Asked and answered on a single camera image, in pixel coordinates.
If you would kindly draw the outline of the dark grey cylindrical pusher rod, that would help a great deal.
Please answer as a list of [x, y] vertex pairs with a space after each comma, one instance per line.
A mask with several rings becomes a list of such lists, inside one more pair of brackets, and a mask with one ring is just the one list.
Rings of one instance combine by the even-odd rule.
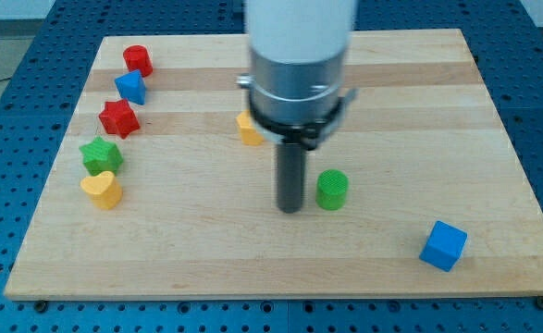
[[276, 203], [284, 213], [302, 209], [305, 189], [306, 152], [298, 143], [276, 148]]

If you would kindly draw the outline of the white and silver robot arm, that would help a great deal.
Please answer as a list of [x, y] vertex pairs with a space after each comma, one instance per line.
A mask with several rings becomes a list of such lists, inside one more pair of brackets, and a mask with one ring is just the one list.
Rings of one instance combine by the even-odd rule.
[[244, 23], [253, 126], [276, 146], [276, 205], [302, 208], [306, 156], [340, 125], [356, 91], [339, 92], [354, 28], [356, 0], [247, 0]]

